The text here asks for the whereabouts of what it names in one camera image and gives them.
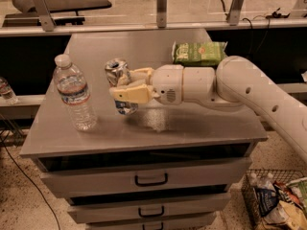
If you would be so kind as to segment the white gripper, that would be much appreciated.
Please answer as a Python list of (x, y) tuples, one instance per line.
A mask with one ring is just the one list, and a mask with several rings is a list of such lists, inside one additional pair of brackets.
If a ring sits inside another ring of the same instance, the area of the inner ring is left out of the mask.
[[(183, 69), (181, 65), (163, 65), (155, 70), (151, 67), (125, 70), (117, 83), (121, 87), (111, 87), (109, 93), (119, 102), (147, 104), (156, 99), (161, 104), (180, 104)], [(152, 85), (147, 85), (151, 78)]]

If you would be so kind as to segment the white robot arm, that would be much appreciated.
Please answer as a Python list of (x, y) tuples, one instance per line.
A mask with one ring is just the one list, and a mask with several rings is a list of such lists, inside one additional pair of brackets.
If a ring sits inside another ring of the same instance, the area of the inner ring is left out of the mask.
[(307, 162), (307, 106), (244, 57), (224, 58), (217, 68), (167, 64), (130, 70), (116, 58), (105, 66), (109, 93), (132, 112), (137, 104), (194, 103), (211, 109), (246, 105), (260, 115)]

